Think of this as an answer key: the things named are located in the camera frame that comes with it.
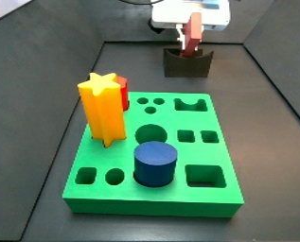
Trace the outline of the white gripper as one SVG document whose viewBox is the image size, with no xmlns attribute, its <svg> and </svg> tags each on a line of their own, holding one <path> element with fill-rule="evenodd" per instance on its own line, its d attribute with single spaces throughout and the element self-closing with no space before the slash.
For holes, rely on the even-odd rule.
<svg viewBox="0 0 300 242">
<path fill-rule="evenodd" d="M 205 30 L 222 31 L 229 25 L 229 0 L 163 0 L 151 5 L 150 25 L 157 29 L 175 28 L 181 51 L 186 48 L 183 25 L 194 12 L 201 14 L 201 25 Z"/>
</svg>

